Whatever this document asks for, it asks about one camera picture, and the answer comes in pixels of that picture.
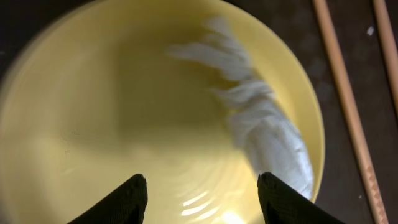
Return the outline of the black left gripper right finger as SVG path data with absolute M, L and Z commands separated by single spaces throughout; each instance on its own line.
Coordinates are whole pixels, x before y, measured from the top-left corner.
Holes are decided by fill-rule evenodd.
M 258 177 L 257 188 L 266 224 L 344 224 L 270 172 Z

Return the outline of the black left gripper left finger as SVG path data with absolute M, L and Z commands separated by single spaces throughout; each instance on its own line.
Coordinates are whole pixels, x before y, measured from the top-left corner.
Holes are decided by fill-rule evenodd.
M 142 224 L 147 202 L 146 179 L 135 174 L 69 224 Z

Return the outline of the white napkin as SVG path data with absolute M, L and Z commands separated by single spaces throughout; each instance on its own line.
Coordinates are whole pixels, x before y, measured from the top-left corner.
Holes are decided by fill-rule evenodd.
M 315 178 L 300 131 L 275 102 L 273 89 L 258 77 L 227 21 L 213 17 L 205 27 L 209 33 L 202 40 L 173 45 L 169 55 L 215 68 L 225 80 L 237 83 L 227 90 L 213 89 L 232 111 L 228 124 L 234 145 L 244 150 L 256 175 L 271 172 L 310 199 Z

